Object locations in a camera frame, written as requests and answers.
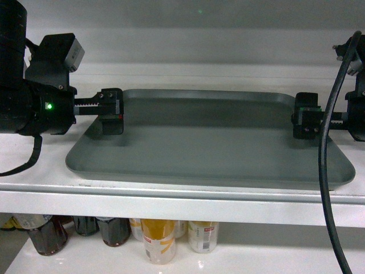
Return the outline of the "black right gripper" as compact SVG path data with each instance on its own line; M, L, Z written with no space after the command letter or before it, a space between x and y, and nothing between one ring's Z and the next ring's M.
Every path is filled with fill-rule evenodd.
M347 130L357 142L364 142L364 77L357 76L355 90L345 95L346 112L333 112L330 130ZM315 139L320 133L325 112L318 105L318 94L299 92L295 97L293 137Z

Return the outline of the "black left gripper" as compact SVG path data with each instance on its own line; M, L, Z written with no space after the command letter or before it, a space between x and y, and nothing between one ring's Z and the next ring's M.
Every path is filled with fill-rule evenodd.
M91 98L76 99L77 89L72 86L68 90L60 90L50 85L32 85L30 90L30 120L18 131L21 135L64 135L76 122L75 115L97 115L104 135L121 135L124 132L123 107L96 106L123 100L120 88L103 88Z

